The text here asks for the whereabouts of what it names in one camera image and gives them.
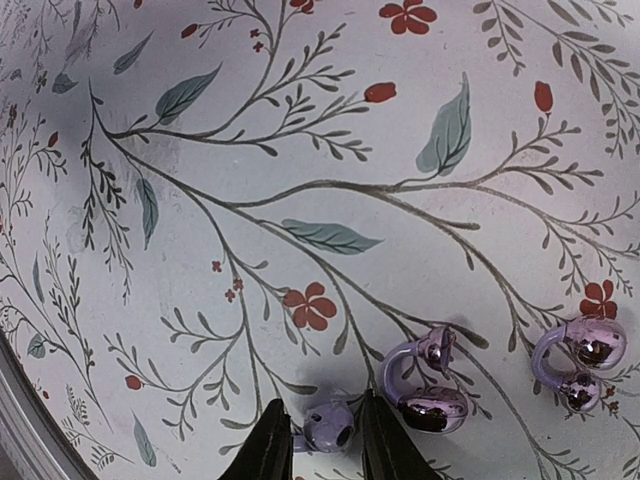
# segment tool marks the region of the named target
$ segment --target floral wallpaper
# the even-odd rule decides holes
[[[0,328],[99,478],[215,478],[271,398],[296,429],[331,396],[358,412],[384,354],[444,324],[447,378],[403,374],[472,407],[411,433],[443,479],[640,478],[637,2],[0,18]],[[529,359],[580,313],[630,347],[570,416]],[[294,467],[362,478],[357,446]]]

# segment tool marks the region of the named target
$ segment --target red berry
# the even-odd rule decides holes
[[[58,143],[58,132],[53,132],[49,137],[49,143],[47,143],[47,147],[53,148],[56,143]]]
[[[131,390],[140,390],[140,388],[142,388],[142,382],[135,375],[129,375],[125,378],[125,381],[127,382],[127,387]]]
[[[180,36],[182,38],[187,38],[190,37],[191,35],[193,35],[194,33],[196,33],[196,30],[198,29],[198,24],[197,23],[192,23],[191,25],[189,25],[187,28],[185,28],[182,33],[180,34]]]

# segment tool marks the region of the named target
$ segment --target earbud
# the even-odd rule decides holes
[[[467,399],[457,390],[429,387],[403,395],[395,385],[397,367],[405,357],[420,357],[433,370],[445,371],[454,342],[455,335],[449,327],[438,327],[416,342],[397,346],[384,359],[384,393],[411,428],[428,433],[451,433],[460,428],[467,418]]]
[[[294,452],[342,452],[349,448],[355,431],[353,413],[335,400],[307,411],[302,434],[293,436]]]
[[[533,350],[531,366],[538,381],[560,394],[570,411],[588,412],[600,400],[600,381],[583,368],[560,372],[551,367],[545,353],[556,343],[564,343],[578,364],[608,370],[620,362],[627,348],[624,329],[613,320],[579,317],[547,332]]]

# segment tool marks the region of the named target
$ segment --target botanical branch illustration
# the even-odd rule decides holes
[[[44,70],[43,57],[51,51],[52,35],[48,33],[49,25],[47,25],[46,20],[53,18],[54,25],[59,22],[62,27],[65,27],[67,23],[69,12],[62,9],[62,3],[62,0],[42,0],[42,6],[33,20],[31,27],[33,33],[27,37],[25,47],[32,49],[31,56],[35,69],[33,73],[34,82]]]
[[[39,321],[36,322],[33,317],[25,315],[23,309],[17,307],[11,299],[6,298],[0,302],[0,318],[3,320],[3,330],[9,341],[12,342],[16,352],[21,349],[18,344],[19,329],[24,327],[34,333],[27,347],[27,353],[30,356],[42,359],[47,352],[61,352],[67,356],[85,383],[85,393],[100,410],[108,424],[91,380],[91,368],[95,366],[93,360],[94,352],[87,339],[82,335],[79,326],[80,279],[76,271],[77,261],[75,258],[67,256],[69,277],[69,285],[67,286],[62,280],[64,277],[59,265],[61,257],[60,243],[56,238],[52,240],[49,235],[49,217],[45,220],[44,229],[44,247],[46,251],[44,272],[50,278],[52,285],[48,292],[49,301],[45,297],[37,254],[31,268],[33,288],[27,285],[18,263],[16,239],[13,236],[14,214],[17,214],[18,217],[27,216],[30,209],[33,208],[31,192],[25,186],[25,176],[29,171],[29,167],[37,163],[40,171],[45,173],[47,177],[53,177],[54,182],[58,181],[58,171],[66,174],[66,160],[58,160],[62,155],[54,148],[58,142],[58,133],[51,134],[46,146],[42,146],[39,134],[46,121],[38,115],[35,125],[31,128],[32,136],[24,138],[28,128],[25,111],[21,113],[19,118],[15,115],[9,142],[3,145],[2,149],[1,164],[4,168],[4,181],[0,182],[0,189],[4,190],[6,201],[0,202],[1,233],[4,239],[4,248],[0,253],[0,263],[7,271],[2,277],[2,281],[13,281],[18,285],[25,298],[37,312],[37,316],[41,321],[44,321],[45,327],[41,327]],[[56,312],[56,320],[63,325],[63,329],[59,328],[48,313],[49,302]],[[82,352],[82,360],[76,357],[75,352],[66,340],[67,336],[77,341]]]
[[[573,27],[580,27],[580,17],[588,21],[594,20],[588,10],[582,6],[583,4],[574,0],[569,0],[568,3],[580,17],[574,16],[554,0],[547,0],[547,3],[556,15]],[[615,2],[593,0],[588,3],[594,7],[605,22],[611,23],[612,16],[623,27],[627,22],[633,21],[629,15],[617,13],[614,8]],[[499,25],[503,32],[504,21],[499,13],[499,8],[501,8],[504,9],[505,16],[517,26],[523,25],[523,19],[528,20],[532,25],[553,36],[555,42],[552,46],[552,55],[555,62],[560,67],[570,65],[576,79],[580,83],[586,81],[593,97],[601,104],[602,114],[606,118],[606,126],[610,129],[605,136],[611,141],[611,144],[605,148],[605,152],[612,156],[617,154],[623,158],[625,147],[631,145],[634,146],[636,154],[640,153],[640,123],[636,110],[640,107],[640,74],[631,69],[631,64],[628,61],[613,56],[616,52],[614,46],[602,43],[598,37],[581,30],[558,32],[507,0],[481,2],[474,6],[473,11],[477,14],[484,14],[490,8],[496,16],[484,21],[483,31],[490,31]],[[490,48],[502,42],[507,45],[508,50],[504,54],[498,55],[498,60],[504,60],[507,53],[513,51],[512,47],[509,48],[504,32],[502,36],[489,39]],[[516,64],[514,74],[517,75],[518,71]]]
[[[118,150],[120,151],[120,153],[123,154],[124,158],[130,162],[135,164],[137,167],[142,167],[144,169],[147,169],[157,175],[159,175],[161,178],[163,178],[164,180],[168,181],[169,183],[173,184],[176,188],[178,188],[179,190],[181,190],[188,198],[190,198],[202,211],[203,213],[205,213],[205,215],[209,218],[209,221],[211,222],[212,226],[214,227],[214,229],[217,232],[217,235],[219,237],[219,240],[221,241],[221,243],[223,243],[223,245],[226,245],[224,247],[225,253],[226,253],[226,258],[230,259],[230,263],[233,266],[232,271],[234,274],[234,278],[236,278],[236,275],[238,273],[238,267],[237,267],[237,257],[235,257],[235,255],[233,254],[233,252],[230,250],[228,244],[226,243],[226,241],[224,240],[224,236],[222,235],[222,232],[220,230],[220,227],[218,226],[218,224],[216,223],[215,219],[213,218],[211,212],[208,210],[208,208],[205,207],[205,205],[202,203],[202,200],[206,200],[218,207],[221,207],[223,209],[226,209],[232,213],[235,213],[236,215],[240,216],[241,218],[253,223],[254,225],[267,230],[268,232],[270,232],[271,234],[275,235],[276,237],[280,238],[281,240],[285,241],[286,243],[290,244],[291,246],[293,246],[294,248],[300,250],[301,252],[305,253],[310,259],[312,259],[320,268],[321,270],[324,272],[324,274],[327,276],[327,278],[329,279],[329,281],[332,283],[334,290],[336,291],[336,293],[338,294],[338,296],[341,299],[341,303],[343,306],[343,309],[345,311],[345,318],[346,318],[346,323],[345,323],[345,330],[343,331],[343,333],[338,337],[338,339],[336,339],[336,346],[334,347],[334,353],[339,354],[341,352],[341,349],[344,348],[344,344],[346,343],[346,337],[348,335],[348,329],[347,328],[352,328],[356,341],[361,349],[361,352],[363,354],[363,360],[365,361],[365,364],[367,366],[367,369],[369,371],[369,377],[370,377],[370,381],[375,381],[372,380],[372,376],[373,376],[373,368],[371,366],[371,359],[370,357],[372,357],[375,360],[380,360],[381,359],[381,355],[375,353],[375,351],[372,351],[370,349],[370,346],[366,344],[366,341],[364,340],[361,332],[358,331],[358,327],[357,327],[357,321],[355,319],[355,317],[353,316],[353,313],[350,310],[349,307],[349,303],[348,303],[348,299],[346,298],[346,296],[344,295],[344,292],[342,290],[342,286],[341,283],[344,282],[345,285],[349,286],[352,290],[356,291],[356,293],[360,294],[364,299],[366,299],[367,301],[371,302],[372,305],[374,305],[375,307],[377,307],[381,313],[385,314],[388,318],[390,318],[390,320],[392,320],[396,325],[398,325],[400,331],[403,333],[403,335],[405,335],[408,339],[415,339],[417,338],[417,334],[416,332],[414,332],[409,326],[407,326],[404,322],[405,321],[409,321],[411,323],[417,323],[421,326],[428,326],[428,327],[433,327],[435,324],[437,324],[437,322],[431,322],[431,321],[427,321],[427,320],[422,320],[419,318],[416,318],[406,312],[402,312],[401,310],[398,310],[394,307],[391,307],[390,305],[376,299],[373,298],[370,294],[368,294],[366,291],[364,291],[356,282],[354,282],[353,280],[351,280],[349,277],[345,276],[340,270],[338,270],[336,267],[334,267],[332,264],[330,264],[329,262],[327,262],[326,260],[324,260],[322,257],[318,256],[317,254],[315,254],[314,252],[312,252],[309,248],[301,245],[297,239],[298,238],[302,238],[299,237],[300,233],[298,233],[300,230],[299,228],[307,228],[305,225],[302,225],[301,227],[298,225],[300,222],[298,222],[298,224],[294,224],[294,225],[298,225],[296,226],[297,230],[291,230],[291,226],[289,224],[284,224],[283,226],[275,224],[273,222],[270,221],[266,221],[264,219],[259,219],[254,217],[253,215],[251,215],[250,213],[247,213],[248,209],[251,209],[253,207],[256,206],[265,206],[268,205],[270,203],[274,203],[277,202],[279,200],[282,200],[284,198],[287,198],[291,195],[295,195],[295,194],[299,194],[301,192],[304,192],[306,190],[312,190],[312,189],[343,189],[343,190],[349,190],[352,191],[355,194],[358,195],[365,195],[368,197],[371,197],[377,201],[380,202],[384,202],[384,203],[388,203],[391,206],[394,206],[400,210],[405,211],[408,214],[414,215],[415,217],[426,221],[427,223],[433,225],[434,227],[436,227],[438,230],[442,231],[443,233],[445,233],[446,235],[448,235],[450,238],[452,238],[458,245],[461,246],[461,248],[463,249],[463,251],[465,252],[466,256],[467,256],[467,262],[469,264],[470,268],[474,268],[474,260],[477,260],[480,262],[480,264],[482,264],[485,268],[487,268],[487,270],[492,274],[492,276],[494,277],[494,279],[496,280],[496,283],[498,284],[498,286],[501,288],[501,290],[503,291],[503,293],[505,294],[505,298],[507,300],[507,303],[509,304],[510,310],[512,312],[512,317],[513,317],[513,327],[514,327],[514,333],[512,334],[512,338],[513,340],[510,340],[509,342],[509,348],[510,350],[515,349],[515,343],[516,343],[516,335],[518,338],[520,338],[520,340],[523,342],[523,344],[526,347],[526,350],[530,353],[532,348],[533,348],[533,343],[528,340],[526,338],[526,336],[524,335],[524,330],[523,327],[529,327],[529,324],[522,318],[522,316],[519,314],[519,312],[516,309],[516,304],[515,301],[519,302],[519,305],[521,308],[524,309],[524,311],[526,311],[527,313],[529,313],[535,320],[536,323],[542,328],[542,329],[546,329],[547,327],[552,326],[552,322],[559,322],[562,321],[563,319],[556,313],[559,310],[562,310],[562,305],[559,306],[555,306],[552,308],[540,308],[540,307],[535,307],[533,306],[531,303],[529,303],[528,301],[526,301],[518,292],[517,290],[510,284],[510,282],[499,272],[499,270],[497,268],[495,268],[495,266],[493,266],[493,264],[491,263],[490,260],[488,260],[488,258],[482,253],[480,252],[471,242],[469,242],[469,240],[467,240],[465,237],[463,237],[460,233],[457,232],[457,230],[463,230],[463,231],[473,231],[476,230],[477,228],[479,228],[478,225],[473,224],[473,223],[459,223],[459,222],[452,222],[452,221],[448,221],[448,220],[443,220],[443,219],[439,219],[437,217],[434,217],[433,215],[428,214],[425,211],[422,211],[420,209],[417,209],[416,207],[412,206],[409,203],[404,202],[403,200],[399,199],[398,196],[405,193],[405,192],[410,192],[410,191],[416,191],[416,190],[436,190],[436,189],[443,189],[443,188],[463,188],[463,189],[469,189],[469,190],[477,190],[478,192],[481,193],[485,193],[485,194],[489,194],[489,195],[494,195],[498,198],[502,198],[505,201],[509,201],[515,205],[521,206],[527,210],[529,210],[530,212],[534,213],[535,215],[537,215],[539,218],[541,218],[543,220],[543,222],[545,223],[545,225],[550,229],[548,231],[548,233],[550,235],[554,235],[556,236],[560,241],[562,241],[562,239],[566,238],[573,238],[576,237],[577,239],[584,241],[588,244],[590,244],[593,248],[596,249],[602,249],[603,251],[606,251],[608,253],[613,254],[615,252],[615,254],[621,254],[621,252],[619,251],[615,251],[615,249],[612,249],[611,247],[608,247],[607,245],[597,242],[595,240],[593,240],[590,237],[587,237],[586,235],[578,232],[577,230],[574,229],[575,225],[570,225],[569,222],[564,222],[561,219],[555,218],[549,214],[547,214],[546,212],[537,209],[536,207],[529,205],[515,197],[512,197],[508,194],[504,194],[502,192],[499,192],[497,190],[491,189],[490,187],[486,187],[485,184],[487,182],[489,182],[490,180],[492,180],[493,178],[499,176],[499,175],[506,175],[506,174],[521,174],[521,175],[526,175],[529,178],[533,178],[536,183],[543,188],[543,190],[545,190],[547,193],[549,194],[553,194],[553,189],[552,187],[549,185],[549,183],[543,179],[544,176],[548,176],[549,178],[553,178],[555,181],[557,181],[561,186],[563,186],[564,188],[567,188],[569,190],[573,189],[573,183],[571,180],[580,180],[581,183],[590,186],[593,184],[593,181],[591,180],[592,177],[601,177],[602,173],[600,171],[597,170],[580,170],[578,167],[579,165],[570,165],[567,168],[562,168],[562,169],[557,169],[557,168],[552,168],[554,167],[557,163],[558,160],[556,160],[555,158],[551,157],[551,159],[547,160],[545,163],[538,165],[538,166],[518,166],[517,164],[514,164],[513,161],[516,160],[519,155],[529,149],[531,150],[535,150],[539,153],[542,154],[549,154],[550,153],[550,148],[546,145],[549,144],[551,146],[562,146],[562,140],[560,139],[560,137],[562,135],[570,135],[570,134],[577,134],[580,133],[580,130],[577,128],[568,128],[567,122],[562,122],[560,125],[560,128],[556,131],[553,132],[548,132],[547,131],[547,127],[548,127],[548,119],[541,119],[540,123],[539,123],[539,129],[538,129],[538,134],[536,135],[536,137],[528,142],[526,142],[523,145],[519,145],[519,140],[517,137],[517,134],[514,132],[512,134],[512,140],[513,140],[513,148],[511,153],[509,154],[509,156],[503,160],[498,167],[496,167],[493,171],[484,174],[483,176],[472,180],[472,181],[467,181],[467,182],[451,182],[451,183],[429,183],[429,182],[424,182],[424,181],[420,181],[420,180],[411,180],[411,181],[403,181],[400,183],[396,183],[396,184],[392,184],[392,185],[362,185],[362,184],[355,184],[355,183],[349,183],[349,182],[340,182],[340,181],[332,181],[332,180],[321,180],[321,181],[314,181],[314,182],[309,182],[303,185],[299,185],[297,187],[294,187],[293,189],[290,189],[286,192],[282,192],[279,194],[276,194],[272,197],[269,197],[267,199],[263,199],[263,200],[258,200],[258,201],[254,201],[254,202],[245,202],[245,203],[229,203],[229,202],[225,202],[223,200],[217,199],[215,197],[212,197],[209,194],[206,194],[205,192],[196,190],[195,188],[184,184],[180,181],[178,181],[177,179],[173,178],[172,176],[162,172],[161,170],[157,169],[156,167],[148,164],[147,162],[144,162],[143,160],[141,160],[140,158],[138,158],[137,156],[135,156],[134,154],[132,154],[131,152],[127,151],[119,142],[119,138],[121,138],[121,136],[119,136],[118,134],[114,134],[111,133],[109,130],[106,129],[106,127],[104,126],[102,119],[100,118],[100,115],[98,113],[98,108],[99,108],[99,102],[95,102],[94,99],[94,105],[93,105],[93,111],[94,111],[94,116],[95,119],[97,120],[97,122],[100,125],[100,128],[103,132],[103,134],[110,140],[110,142],[112,143],[112,145]],[[442,173],[445,168],[452,168],[452,167],[448,167],[447,165],[453,165],[455,166],[456,163],[440,163],[439,164],[440,167],[438,167],[437,171],[439,173]],[[423,165],[423,167],[425,168],[425,170],[428,170],[429,168],[431,168],[428,165]],[[309,238],[308,235],[314,236],[317,235],[317,233],[313,233],[313,231],[317,231],[320,232],[322,230],[322,228],[324,228],[322,225],[318,225],[318,226],[314,226],[314,227],[309,227],[309,228],[314,228],[316,230],[311,230],[308,233],[306,233],[305,235],[307,235],[307,237],[305,238]],[[568,232],[569,234],[571,234],[573,237],[564,237],[562,236],[559,231],[563,229],[566,232]],[[572,257],[572,261],[575,261],[576,264],[578,264],[578,261],[580,260],[580,257],[576,258],[576,255],[573,253],[567,253],[566,251],[564,252],[565,255],[571,255]],[[246,302],[244,301],[244,297],[241,295],[241,304],[242,304],[242,310],[243,310],[243,322],[247,321],[247,313],[246,313]],[[194,331],[190,328],[187,328],[186,325],[183,325],[181,321],[179,321],[179,323],[181,324],[182,328],[178,329],[176,327],[171,327],[172,331],[174,332],[174,335],[178,334],[176,338],[182,336],[182,335],[191,335],[194,336],[193,333]],[[452,328],[457,329],[459,332],[461,332],[463,334],[463,336],[465,336],[466,338],[468,338],[469,340],[472,341],[472,343],[476,344],[477,346],[483,347],[485,346],[484,340],[481,339],[481,337],[478,337],[477,334],[470,332],[466,329],[462,329],[460,326],[457,325],[451,325]],[[244,327],[241,327],[241,330],[239,330],[236,334],[234,335],[238,335],[239,333],[242,332],[242,330],[244,329]],[[194,343],[193,345],[197,345],[198,342],[203,342],[205,341],[204,338],[199,338],[196,343]],[[207,338],[206,341],[213,341],[213,338]],[[128,353],[125,351],[124,347],[122,345],[120,345],[120,347],[114,346],[113,343],[110,342],[110,348],[114,348],[116,349],[120,354],[124,355],[131,364],[134,364],[135,368],[138,368],[135,364],[135,362],[131,362],[131,358],[133,358],[133,356],[129,356]],[[229,346],[227,347],[227,350],[225,350],[225,352],[223,352],[223,355],[225,355],[231,348],[233,348],[233,344],[229,344]],[[216,359],[215,364],[213,365],[213,368],[215,368],[218,364],[220,364],[223,361],[223,357],[220,356],[218,357],[218,359]],[[142,379],[143,383],[144,382],[149,382],[149,385],[154,386],[156,388],[160,387],[162,389],[167,389],[166,385],[161,385],[159,384],[156,380],[151,380],[148,378],[147,375],[144,374],[144,372],[142,372],[140,369],[131,369],[131,365],[125,365],[126,369],[134,374],[134,375],[140,375],[140,378]],[[476,367],[478,367],[481,372],[483,373],[483,375],[488,378],[491,382],[491,377],[490,374],[484,370],[484,367],[481,367],[479,364],[477,364],[476,362]],[[224,371],[224,367],[223,367],[223,374],[221,376],[221,378],[217,381],[214,382],[212,384],[210,384],[209,388],[211,389],[211,391],[217,391],[217,389],[220,389],[222,384],[226,381],[226,377],[225,377],[225,371]],[[483,411],[485,412],[485,409],[481,409],[477,408],[479,407],[479,405],[477,404],[477,399],[473,394],[470,394],[470,392],[466,389],[466,387],[464,387],[462,385],[462,382],[464,382],[465,380],[460,381],[460,379],[463,377],[460,377],[460,375],[454,375],[454,380],[456,380],[456,384],[458,385],[459,388],[461,388],[463,391],[465,391],[470,398],[472,399],[472,402],[474,404],[474,410],[475,411]],[[497,384],[495,384],[495,381],[491,382],[494,387],[499,388],[499,386]],[[186,411],[187,408],[187,403],[191,402],[191,398],[192,398],[192,393],[193,390],[191,389],[191,387],[189,387],[187,390],[182,389],[182,390],[174,390],[174,393],[178,393],[178,392],[189,392],[187,393],[183,403],[178,403],[178,406],[181,407],[182,409],[182,414],[181,414],[181,419],[180,422],[184,421],[184,412]],[[506,397],[506,394],[504,396],[505,401],[508,403],[508,405],[510,406],[512,413],[514,415],[516,415],[517,418],[519,418],[519,414],[517,413],[517,410],[515,409],[515,407],[513,407],[513,405],[510,403],[510,400],[508,400],[508,397]],[[491,418],[490,414],[485,413],[485,416],[487,416],[487,418]],[[192,417],[196,417],[196,414],[192,411]],[[525,432],[528,432],[528,429],[526,428],[526,425],[524,425],[524,422],[522,422],[521,418],[520,418],[520,423],[521,426],[525,429]],[[170,423],[171,426],[174,427],[178,427],[181,428],[181,423]],[[234,428],[231,423],[226,424],[226,426]],[[534,453],[536,455],[536,458],[538,459],[538,465],[541,471],[541,474],[544,476],[544,478],[549,478],[548,477],[548,471],[547,471],[547,467],[545,466],[545,464],[543,463],[543,459],[544,461],[548,462],[548,464],[550,464],[552,466],[552,468],[554,469],[554,471],[566,471],[569,472],[572,475],[577,476],[578,478],[586,478],[587,475],[589,475],[591,473],[591,469],[589,466],[584,466],[584,467],[573,467],[574,465],[574,461],[570,460],[565,462],[564,460],[560,460],[558,457],[563,457],[565,455],[568,455],[570,452],[561,452],[558,454],[551,454],[546,452],[545,450],[543,450],[540,445],[535,442],[535,440],[533,440],[533,437],[528,434],[528,438],[530,440],[530,443],[532,445],[532,448],[534,450]],[[224,449],[224,453],[229,451],[229,448],[233,448],[233,446],[228,446],[225,447]]]
[[[333,51],[332,43],[340,38],[340,32],[346,24],[341,24],[329,34],[325,34],[325,32],[320,31],[316,45],[314,47],[306,45],[303,48],[302,60],[297,61],[295,58],[290,58],[278,79],[271,83],[270,86],[265,86],[271,76],[272,66],[278,54],[280,38],[285,28],[286,20],[288,19],[284,13],[285,5],[286,2],[282,2],[281,15],[277,27],[269,27],[266,33],[273,40],[272,47],[269,49],[269,61],[265,67],[262,77],[258,80],[255,90],[251,93],[245,103],[239,107],[222,125],[209,131],[183,133],[156,128],[158,123],[156,122],[156,124],[148,127],[130,128],[127,131],[116,133],[115,138],[123,139],[128,137],[138,137],[143,141],[148,141],[147,137],[150,135],[168,135],[208,145],[256,146],[261,148],[270,156],[277,156],[277,149],[271,145],[273,141],[293,135],[306,135],[311,139],[316,149],[320,149],[321,144],[324,143],[328,147],[331,155],[338,160],[342,160],[344,158],[343,152],[345,152],[353,154],[358,160],[365,161],[366,153],[370,152],[371,149],[363,146],[363,142],[361,140],[343,139],[343,137],[350,136],[352,133],[351,131],[330,130],[322,132],[317,128],[322,127],[330,120],[341,116],[366,113],[369,111],[369,107],[364,105],[362,100],[355,100],[354,95],[349,97],[338,95],[326,106],[321,107],[314,104],[311,96],[305,95],[303,89],[303,83],[307,83],[327,92],[335,93],[338,92],[337,84],[341,80],[355,74],[354,70],[336,71],[333,65],[324,65],[310,71],[311,67],[315,65],[318,59],[321,59],[321,57]],[[255,15],[261,15],[257,10],[255,10],[255,12],[257,12]],[[294,85],[295,90],[293,91],[293,95],[284,94],[288,87],[293,87]],[[204,88],[206,88],[206,86],[202,87],[197,95],[200,95]],[[193,96],[193,98],[189,100],[189,104],[195,100],[197,95]],[[230,138],[219,138],[220,135],[227,131],[244,112],[262,100],[267,101],[276,109],[284,109],[282,120],[279,126],[272,133],[257,137],[247,137],[245,129],[240,129]],[[187,106],[181,106],[180,111],[186,108]],[[162,109],[160,109],[159,106],[156,107],[156,112],[160,116],[159,123],[163,125],[170,123],[171,120],[168,118],[167,121],[163,120]]]
[[[95,465],[98,471],[104,470],[112,464],[116,458],[120,458],[128,463],[133,463],[127,457],[96,440],[89,430],[91,422],[89,421],[89,414],[87,413],[85,402],[82,398],[76,397],[73,388],[68,384],[67,399],[73,418],[63,418],[61,425],[67,440],[75,449],[78,449],[84,442],[91,444],[91,463]]]

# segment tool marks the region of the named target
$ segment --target red flower bud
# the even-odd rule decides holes
[[[553,108],[553,94],[551,87],[544,82],[536,82],[536,90],[534,92],[536,105],[542,113],[549,113]]]
[[[58,132],[53,132],[49,137],[49,143],[47,143],[47,147],[53,148],[56,143],[58,143]]]
[[[382,103],[396,96],[396,84],[393,82],[376,83],[364,92],[364,99],[369,103]]]
[[[140,388],[142,387],[142,382],[135,375],[129,375],[127,378],[125,378],[125,381],[127,382],[127,387],[129,387],[131,390],[140,390]]]
[[[193,35],[194,33],[196,33],[196,30],[198,29],[198,24],[197,23],[192,23],[191,25],[189,25],[187,28],[185,28],[182,33],[180,34],[180,36],[182,38],[187,38],[190,37],[191,35]]]

